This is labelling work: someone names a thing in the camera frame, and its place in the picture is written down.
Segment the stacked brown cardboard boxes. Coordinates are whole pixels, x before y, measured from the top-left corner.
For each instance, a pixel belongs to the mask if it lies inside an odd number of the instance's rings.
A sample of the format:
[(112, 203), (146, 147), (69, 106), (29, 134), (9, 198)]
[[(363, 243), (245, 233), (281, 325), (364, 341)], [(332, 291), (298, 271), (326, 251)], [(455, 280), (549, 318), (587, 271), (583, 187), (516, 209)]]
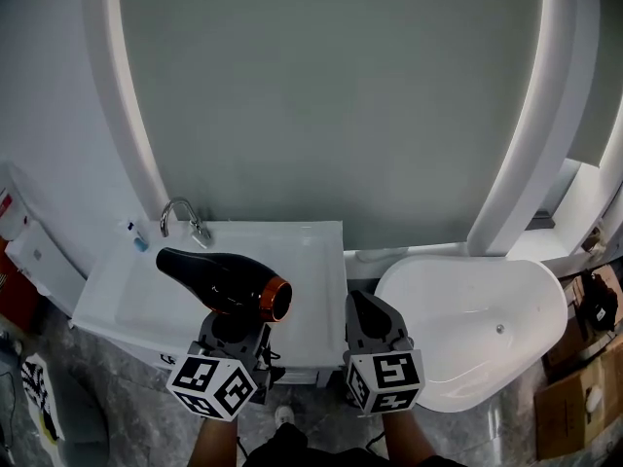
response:
[(564, 288), (568, 305), (568, 322), (561, 339), (543, 357), (544, 366), (548, 372), (561, 372), (580, 361), (590, 359), (609, 341), (610, 336), (623, 328), (623, 286), (617, 269), (613, 265), (604, 265), (588, 271), (599, 274), (617, 295), (618, 309), (614, 330), (596, 332), (582, 316), (580, 310), (583, 299), (581, 272)]

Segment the small brown fixture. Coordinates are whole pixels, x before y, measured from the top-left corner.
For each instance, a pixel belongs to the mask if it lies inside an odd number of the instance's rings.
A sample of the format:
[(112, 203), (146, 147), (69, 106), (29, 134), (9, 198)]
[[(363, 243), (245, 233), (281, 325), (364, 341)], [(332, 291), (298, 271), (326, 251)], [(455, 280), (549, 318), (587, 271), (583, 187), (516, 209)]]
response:
[(606, 248), (603, 231), (599, 227), (595, 227), (586, 237), (581, 247), (591, 256), (602, 255)]

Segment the person's right forearm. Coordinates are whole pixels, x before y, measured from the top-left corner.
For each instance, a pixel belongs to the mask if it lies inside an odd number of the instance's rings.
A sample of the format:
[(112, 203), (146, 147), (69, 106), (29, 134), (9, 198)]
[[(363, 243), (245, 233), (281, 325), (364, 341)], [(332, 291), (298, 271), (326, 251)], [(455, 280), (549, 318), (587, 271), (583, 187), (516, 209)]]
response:
[(382, 421), (388, 459), (395, 467), (419, 467), (436, 455), (411, 411), (384, 413)]

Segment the chrome curved faucet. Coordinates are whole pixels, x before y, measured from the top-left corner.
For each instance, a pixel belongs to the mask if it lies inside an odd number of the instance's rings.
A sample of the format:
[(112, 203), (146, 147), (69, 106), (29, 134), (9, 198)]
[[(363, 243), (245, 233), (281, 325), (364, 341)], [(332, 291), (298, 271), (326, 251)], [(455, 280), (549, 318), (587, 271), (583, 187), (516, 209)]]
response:
[(182, 197), (172, 198), (163, 209), (160, 218), (160, 232), (162, 237), (168, 237), (168, 218), (170, 213), (176, 206), (182, 206), (189, 215), (190, 235), (192, 239), (203, 249), (207, 249), (212, 244), (212, 236), (209, 230), (205, 227), (202, 220), (195, 212), (191, 203)]

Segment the red box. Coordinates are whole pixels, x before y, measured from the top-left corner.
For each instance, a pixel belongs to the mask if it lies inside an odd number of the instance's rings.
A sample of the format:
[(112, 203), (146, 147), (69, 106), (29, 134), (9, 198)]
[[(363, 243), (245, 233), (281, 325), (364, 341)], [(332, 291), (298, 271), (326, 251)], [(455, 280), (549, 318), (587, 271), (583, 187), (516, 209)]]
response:
[(8, 242), (0, 237), (0, 317), (29, 333), (39, 294), (7, 256), (7, 245)]

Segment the white toilet tank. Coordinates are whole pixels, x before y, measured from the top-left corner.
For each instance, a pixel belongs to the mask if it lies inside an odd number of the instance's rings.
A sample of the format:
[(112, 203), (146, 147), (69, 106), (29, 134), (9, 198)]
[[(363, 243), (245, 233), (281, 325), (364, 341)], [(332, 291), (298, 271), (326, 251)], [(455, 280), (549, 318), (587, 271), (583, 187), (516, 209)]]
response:
[(29, 221), (5, 252), (18, 270), (69, 318), (73, 317), (86, 279), (74, 268), (46, 231)]

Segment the black bag with tag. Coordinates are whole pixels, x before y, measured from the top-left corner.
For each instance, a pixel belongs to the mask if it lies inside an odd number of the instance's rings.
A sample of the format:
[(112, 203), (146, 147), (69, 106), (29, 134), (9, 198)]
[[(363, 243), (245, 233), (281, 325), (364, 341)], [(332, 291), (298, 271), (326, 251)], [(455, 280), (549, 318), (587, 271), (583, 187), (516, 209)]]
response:
[(583, 299), (580, 305), (582, 316), (596, 332), (613, 331), (618, 309), (615, 291), (608, 287), (599, 274), (588, 270), (581, 273)]

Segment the white rectangular sink basin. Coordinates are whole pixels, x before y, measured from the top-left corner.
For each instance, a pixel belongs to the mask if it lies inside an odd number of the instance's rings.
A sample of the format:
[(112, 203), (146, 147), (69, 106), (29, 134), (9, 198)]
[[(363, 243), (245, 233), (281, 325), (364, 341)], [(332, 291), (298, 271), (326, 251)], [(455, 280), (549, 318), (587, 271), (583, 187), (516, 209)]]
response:
[[(207, 228), (211, 251), (254, 259), (291, 284), (290, 309), (271, 333), (277, 365), (294, 375), (341, 366), (347, 349), (341, 224), (212, 222)], [(164, 247), (191, 252), (201, 247), (183, 222), (170, 223), (168, 236), (162, 236), (156, 221), (140, 230), (149, 244), (146, 251), (138, 251), (125, 232), (104, 249), (73, 322), (145, 363), (164, 368), (197, 339), (208, 310), (157, 269), (156, 256)]]

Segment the large brown cardboard box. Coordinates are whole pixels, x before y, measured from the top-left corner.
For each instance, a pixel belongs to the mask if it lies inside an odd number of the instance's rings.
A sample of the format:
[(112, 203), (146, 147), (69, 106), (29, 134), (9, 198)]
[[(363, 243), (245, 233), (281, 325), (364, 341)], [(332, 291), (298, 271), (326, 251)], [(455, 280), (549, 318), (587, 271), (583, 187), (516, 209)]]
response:
[(623, 414), (623, 345), (534, 396), (536, 458), (587, 447)]

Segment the grey round stool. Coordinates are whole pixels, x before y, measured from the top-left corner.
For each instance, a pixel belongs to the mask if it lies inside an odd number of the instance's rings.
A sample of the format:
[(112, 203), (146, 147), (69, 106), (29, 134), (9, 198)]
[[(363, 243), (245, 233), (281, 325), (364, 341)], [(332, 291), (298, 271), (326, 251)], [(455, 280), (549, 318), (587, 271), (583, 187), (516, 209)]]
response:
[(63, 369), (49, 367), (48, 377), (61, 467), (108, 467), (109, 438), (100, 406)]

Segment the person's left forearm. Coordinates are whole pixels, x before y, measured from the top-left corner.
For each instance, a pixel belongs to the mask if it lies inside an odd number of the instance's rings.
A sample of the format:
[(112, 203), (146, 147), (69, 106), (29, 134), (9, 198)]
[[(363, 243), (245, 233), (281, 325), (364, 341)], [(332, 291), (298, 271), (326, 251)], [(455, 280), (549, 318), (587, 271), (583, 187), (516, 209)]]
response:
[(237, 467), (238, 421), (207, 418), (188, 461), (187, 467)]

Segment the black and white patterned cloth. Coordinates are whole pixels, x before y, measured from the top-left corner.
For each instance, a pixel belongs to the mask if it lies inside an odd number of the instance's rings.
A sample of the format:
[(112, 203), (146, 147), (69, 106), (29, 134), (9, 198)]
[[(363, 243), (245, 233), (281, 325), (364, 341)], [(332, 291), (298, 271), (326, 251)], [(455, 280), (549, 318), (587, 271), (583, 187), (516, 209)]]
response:
[(20, 368), (28, 410), (50, 443), (64, 439), (61, 431), (47, 362), (37, 353), (25, 358)]

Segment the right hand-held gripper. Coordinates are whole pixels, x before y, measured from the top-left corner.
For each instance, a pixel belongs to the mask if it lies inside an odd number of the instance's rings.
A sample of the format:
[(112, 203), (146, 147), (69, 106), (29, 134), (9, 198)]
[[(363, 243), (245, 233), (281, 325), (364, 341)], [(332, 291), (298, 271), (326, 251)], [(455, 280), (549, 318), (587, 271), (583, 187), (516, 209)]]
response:
[(424, 388), (421, 351), (402, 315), (380, 298), (358, 290), (345, 303), (346, 385), (365, 414), (411, 409)]

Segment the small blue-white tube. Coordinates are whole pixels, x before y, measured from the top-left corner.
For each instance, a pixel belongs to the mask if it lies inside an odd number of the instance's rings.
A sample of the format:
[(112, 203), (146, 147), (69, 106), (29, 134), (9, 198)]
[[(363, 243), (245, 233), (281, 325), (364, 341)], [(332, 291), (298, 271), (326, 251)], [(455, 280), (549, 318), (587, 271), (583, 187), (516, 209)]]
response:
[(126, 231), (131, 238), (131, 242), (135, 249), (141, 253), (146, 252), (149, 248), (149, 244), (147, 240), (144, 238), (141, 230), (137, 227), (137, 225), (128, 221), (126, 224)]

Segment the black copper-ringed hair dryer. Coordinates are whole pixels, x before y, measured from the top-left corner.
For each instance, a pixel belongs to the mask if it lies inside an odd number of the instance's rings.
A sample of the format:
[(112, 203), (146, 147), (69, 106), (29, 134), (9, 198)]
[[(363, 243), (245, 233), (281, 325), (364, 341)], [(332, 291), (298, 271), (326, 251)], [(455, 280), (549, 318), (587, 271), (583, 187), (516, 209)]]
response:
[(292, 287), (269, 267), (242, 255), (160, 250), (157, 269), (221, 314), (279, 322), (288, 313)]

